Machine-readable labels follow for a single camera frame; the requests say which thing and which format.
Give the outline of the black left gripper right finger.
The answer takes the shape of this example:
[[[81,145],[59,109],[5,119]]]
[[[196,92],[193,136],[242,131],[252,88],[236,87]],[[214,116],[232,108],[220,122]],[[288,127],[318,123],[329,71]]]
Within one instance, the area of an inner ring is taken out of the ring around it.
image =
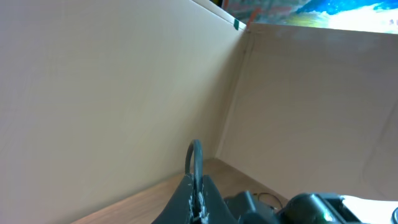
[[[201,222],[206,224],[237,224],[228,206],[209,175],[203,176]]]

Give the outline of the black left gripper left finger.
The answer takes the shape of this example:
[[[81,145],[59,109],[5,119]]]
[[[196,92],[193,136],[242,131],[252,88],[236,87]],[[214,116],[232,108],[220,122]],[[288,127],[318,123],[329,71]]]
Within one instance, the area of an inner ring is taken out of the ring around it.
[[[185,174],[174,194],[152,224],[189,224],[193,218],[192,174]]]

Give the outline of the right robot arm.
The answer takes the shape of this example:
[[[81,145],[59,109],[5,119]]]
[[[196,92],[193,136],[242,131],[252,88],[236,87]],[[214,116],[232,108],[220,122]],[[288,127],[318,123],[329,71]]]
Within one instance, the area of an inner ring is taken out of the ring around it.
[[[241,192],[225,202],[238,223],[265,224],[397,224],[397,202],[333,193],[296,195],[280,209],[259,200],[262,194]]]

